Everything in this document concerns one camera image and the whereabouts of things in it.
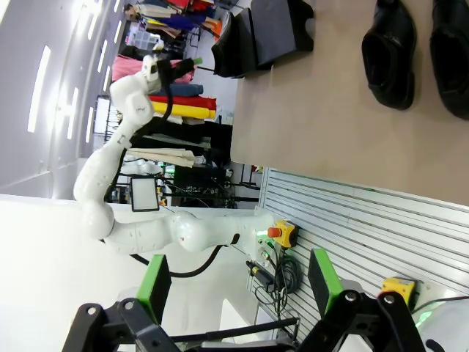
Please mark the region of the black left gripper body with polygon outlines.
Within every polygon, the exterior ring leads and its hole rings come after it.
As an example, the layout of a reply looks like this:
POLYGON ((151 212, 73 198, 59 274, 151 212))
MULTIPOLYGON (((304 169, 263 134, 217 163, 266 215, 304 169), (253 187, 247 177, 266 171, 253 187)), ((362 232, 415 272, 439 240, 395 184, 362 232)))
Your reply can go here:
POLYGON ((184 76, 184 70, 180 68, 180 62, 162 59, 156 63, 160 80, 177 80, 184 76))

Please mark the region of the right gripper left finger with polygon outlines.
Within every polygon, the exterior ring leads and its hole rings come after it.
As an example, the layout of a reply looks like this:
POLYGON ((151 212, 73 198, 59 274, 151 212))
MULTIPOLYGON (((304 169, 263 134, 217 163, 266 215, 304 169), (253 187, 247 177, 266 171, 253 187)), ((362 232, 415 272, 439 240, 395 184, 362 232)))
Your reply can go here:
POLYGON ((136 296, 107 309, 95 303, 78 308, 62 350, 117 351, 121 345, 133 345, 137 351, 178 351, 160 325, 170 287, 166 256, 156 254, 136 296))

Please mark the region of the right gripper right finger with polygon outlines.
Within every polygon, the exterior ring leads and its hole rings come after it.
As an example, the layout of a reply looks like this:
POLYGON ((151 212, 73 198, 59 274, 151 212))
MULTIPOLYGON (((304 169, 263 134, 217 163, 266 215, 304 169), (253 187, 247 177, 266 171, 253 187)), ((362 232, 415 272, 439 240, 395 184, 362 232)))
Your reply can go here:
POLYGON ((311 250, 308 279, 320 319, 299 351, 339 351, 350 336, 366 351, 424 351, 404 297, 384 291, 371 298, 345 289, 324 249, 311 250))

